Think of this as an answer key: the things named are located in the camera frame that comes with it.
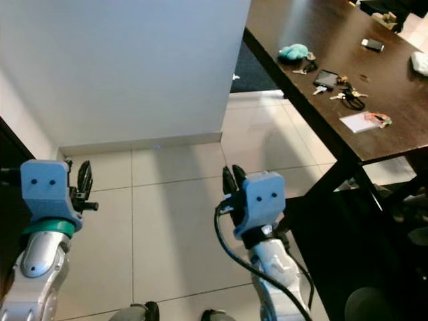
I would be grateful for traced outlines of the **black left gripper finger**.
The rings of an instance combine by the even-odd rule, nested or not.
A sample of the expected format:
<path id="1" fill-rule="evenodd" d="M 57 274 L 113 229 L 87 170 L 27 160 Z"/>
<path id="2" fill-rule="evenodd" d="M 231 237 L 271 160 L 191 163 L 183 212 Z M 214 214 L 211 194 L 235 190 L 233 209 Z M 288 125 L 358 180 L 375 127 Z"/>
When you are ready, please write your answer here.
<path id="1" fill-rule="evenodd" d="M 92 174 L 92 165 L 89 160 L 86 160 L 78 168 L 76 198 L 89 199 L 93 184 L 94 174 Z"/>

